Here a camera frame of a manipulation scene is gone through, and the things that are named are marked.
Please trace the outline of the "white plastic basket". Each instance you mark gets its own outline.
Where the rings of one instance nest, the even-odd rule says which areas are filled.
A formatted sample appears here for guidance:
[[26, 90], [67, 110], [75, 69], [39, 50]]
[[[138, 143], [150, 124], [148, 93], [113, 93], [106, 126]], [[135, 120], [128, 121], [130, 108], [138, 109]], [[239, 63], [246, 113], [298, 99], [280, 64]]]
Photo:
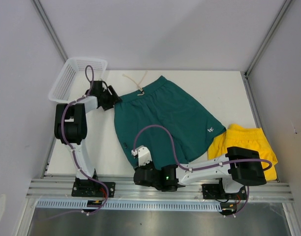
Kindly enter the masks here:
[[108, 62], [99, 58], [69, 58], [52, 85], [48, 99], [56, 103], [68, 103], [82, 96], [90, 87], [85, 76], [87, 65], [92, 66], [94, 78], [99, 80], [103, 78]]

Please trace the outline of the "green shorts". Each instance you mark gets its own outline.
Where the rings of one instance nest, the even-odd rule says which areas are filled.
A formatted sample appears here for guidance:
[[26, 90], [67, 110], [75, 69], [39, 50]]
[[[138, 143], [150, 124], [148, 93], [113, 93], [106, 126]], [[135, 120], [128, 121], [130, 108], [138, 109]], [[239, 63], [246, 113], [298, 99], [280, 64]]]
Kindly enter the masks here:
[[201, 157], [226, 130], [195, 98], [164, 76], [121, 99], [115, 105], [114, 125], [133, 168], [138, 167], [131, 154], [134, 147], [147, 147], [160, 170], [176, 160], [187, 164]]

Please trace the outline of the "yellow shorts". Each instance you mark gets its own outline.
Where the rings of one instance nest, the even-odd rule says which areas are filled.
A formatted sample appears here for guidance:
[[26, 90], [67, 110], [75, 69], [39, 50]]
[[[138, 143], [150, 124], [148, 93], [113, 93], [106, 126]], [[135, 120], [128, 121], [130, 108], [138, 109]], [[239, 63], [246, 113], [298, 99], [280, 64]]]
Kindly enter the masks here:
[[238, 124], [231, 124], [223, 134], [214, 138], [208, 149], [208, 159], [215, 159], [225, 154], [229, 147], [257, 151], [261, 159], [272, 163], [272, 167], [264, 171], [266, 180], [277, 180], [275, 165], [278, 163], [278, 160], [262, 128], [244, 128]]

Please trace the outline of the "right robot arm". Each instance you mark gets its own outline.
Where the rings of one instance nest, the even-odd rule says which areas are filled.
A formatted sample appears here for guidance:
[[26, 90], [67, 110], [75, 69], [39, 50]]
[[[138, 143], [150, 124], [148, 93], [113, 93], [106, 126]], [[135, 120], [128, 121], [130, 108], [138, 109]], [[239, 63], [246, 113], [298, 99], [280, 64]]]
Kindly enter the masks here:
[[263, 159], [255, 150], [229, 147], [227, 153], [213, 160], [186, 165], [168, 165], [156, 169], [151, 152], [145, 146], [132, 150], [138, 160], [133, 181], [136, 185], [153, 187], [162, 192], [175, 192], [178, 188], [194, 182], [218, 179], [218, 194], [227, 199], [243, 186], [265, 185]]

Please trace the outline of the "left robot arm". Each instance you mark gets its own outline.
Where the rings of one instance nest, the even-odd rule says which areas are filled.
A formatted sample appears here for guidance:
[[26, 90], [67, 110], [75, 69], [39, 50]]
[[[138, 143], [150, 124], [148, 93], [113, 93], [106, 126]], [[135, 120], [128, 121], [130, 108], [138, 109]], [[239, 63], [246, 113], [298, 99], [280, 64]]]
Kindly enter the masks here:
[[100, 107], [104, 111], [109, 110], [121, 101], [111, 85], [105, 81], [94, 81], [82, 97], [56, 106], [54, 135], [71, 153], [76, 169], [76, 189], [82, 188], [90, 197], [99, 193], [100, 183], [86, 147], [86, 114]]

